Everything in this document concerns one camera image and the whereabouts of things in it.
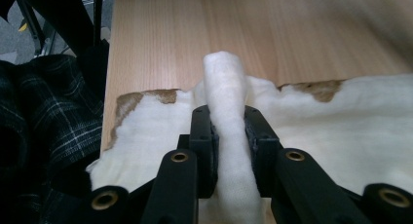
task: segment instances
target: plaid shirt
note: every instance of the plaid shirt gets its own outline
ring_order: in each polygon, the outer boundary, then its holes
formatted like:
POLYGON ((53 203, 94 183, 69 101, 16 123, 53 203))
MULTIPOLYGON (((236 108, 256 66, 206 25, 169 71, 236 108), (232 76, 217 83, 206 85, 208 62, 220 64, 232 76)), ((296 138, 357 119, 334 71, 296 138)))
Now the plaid shirt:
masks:
POLYGON ((84 167, 98 157, 102 114, 76 58, 0 61, 0 191, 7 194, 0 202, 9 207, 0 215, 8 216, 6 223, 67 220, 89 189, 84 167))

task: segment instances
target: white fabric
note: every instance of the white fabric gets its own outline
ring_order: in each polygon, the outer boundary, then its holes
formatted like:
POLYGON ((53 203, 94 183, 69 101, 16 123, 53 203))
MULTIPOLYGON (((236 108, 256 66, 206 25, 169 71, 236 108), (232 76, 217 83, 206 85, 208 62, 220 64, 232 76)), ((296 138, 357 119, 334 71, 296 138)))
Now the white fabric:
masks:
POLYGON ((192 110, 208 104, 220 135, 218 184, 200 200, 200 223, 274 223, 259 198, 244 133, 244 105, 259 109, 284 147, 310 153, 333 180, 361 194, 386 182, 413 193, 413 74, 343 82, 329 102, 292 86, 245 77, 240 60, 220 52, 205 58, 205 78, 164 104, 145 95, 116 129, 112 149, 88 168, 93 188, 132 191, 156 176, 162 157, 190 130, 192 110))

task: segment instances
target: wood grain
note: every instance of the wood grain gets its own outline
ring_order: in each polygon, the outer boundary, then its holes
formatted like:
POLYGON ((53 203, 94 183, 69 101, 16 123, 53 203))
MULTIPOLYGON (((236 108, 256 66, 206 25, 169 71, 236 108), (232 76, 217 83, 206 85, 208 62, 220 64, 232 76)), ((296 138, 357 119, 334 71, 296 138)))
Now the wood grain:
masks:
POLYGON ((203 57, 217 51, 278 86, 412 72, 371 25, 333 2, 115 0, 101 148, 119 95, 191 89, 203 77, 203 57))

